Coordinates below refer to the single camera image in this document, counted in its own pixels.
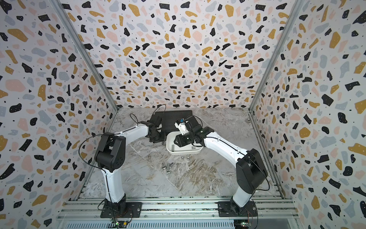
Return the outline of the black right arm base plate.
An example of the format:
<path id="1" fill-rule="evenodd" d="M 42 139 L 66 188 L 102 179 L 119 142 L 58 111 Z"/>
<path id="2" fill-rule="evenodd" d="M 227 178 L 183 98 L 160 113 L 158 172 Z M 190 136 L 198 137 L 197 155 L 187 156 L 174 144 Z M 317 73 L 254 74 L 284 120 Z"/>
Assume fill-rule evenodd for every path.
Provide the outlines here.
<path id="1" fill-rule="evenodd" d="M 244 207 L 239 207 L 232 199 L 217 203 L 219 217 L 257 217 L 257 207 L 253 201 L 248 201 Z"/>

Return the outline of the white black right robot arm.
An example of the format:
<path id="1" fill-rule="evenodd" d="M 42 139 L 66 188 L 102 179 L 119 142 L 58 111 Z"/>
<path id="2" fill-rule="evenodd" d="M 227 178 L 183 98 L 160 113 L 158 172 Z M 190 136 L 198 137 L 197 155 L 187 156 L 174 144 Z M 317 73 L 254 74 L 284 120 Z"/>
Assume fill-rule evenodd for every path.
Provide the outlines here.
<path id="1" fill-rule="evenodd" d="M 259 186 L 268 181 L 268 172 L 260 153 L 256 149 L 247 150 L 240 148 L 220 136 L 210 127 L 191 123 L 195 116 L 180 119 L 175 122 L 175 127 L 180 131 L 174 139 L 174 144 L 180 148 L 193 145 L 215 151 L 236 170 L 238 188 L 230 201 L 218 204 L 222 217 L 257 215 L 257 207 L 252 197 Z"/>

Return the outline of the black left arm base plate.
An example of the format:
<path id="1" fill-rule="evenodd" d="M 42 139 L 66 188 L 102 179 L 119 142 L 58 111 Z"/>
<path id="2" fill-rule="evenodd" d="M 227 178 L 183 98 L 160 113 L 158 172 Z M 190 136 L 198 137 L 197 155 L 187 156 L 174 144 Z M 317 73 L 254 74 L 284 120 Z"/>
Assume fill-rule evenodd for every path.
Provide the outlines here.
<path id="1" fill-rule="evenodd" d="M 105 204 L 100 218 L 139 218 L 142 211 L 142 202 L 123 202 L 122 204 Z"/>

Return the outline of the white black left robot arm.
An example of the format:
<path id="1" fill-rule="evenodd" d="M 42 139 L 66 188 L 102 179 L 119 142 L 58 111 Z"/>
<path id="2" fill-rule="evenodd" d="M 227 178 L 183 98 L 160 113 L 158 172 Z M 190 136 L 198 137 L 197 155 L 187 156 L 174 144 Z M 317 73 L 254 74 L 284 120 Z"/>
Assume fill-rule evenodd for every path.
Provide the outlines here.
<path id="1" fill-rule="evenodd" d="M 126 194 L 122 185 L 121 167 L 126 159 L 126 146 L 140 138 L 149 138 L 152 143 L 165 141 L 161 131 L 162 117 L 153 115 L 148 121 L 138 122 L 127 130 L 102 135 L 94 160 L 104 174 L 106 197 L 104 206 L 121 216 L 126 211 Z"/>

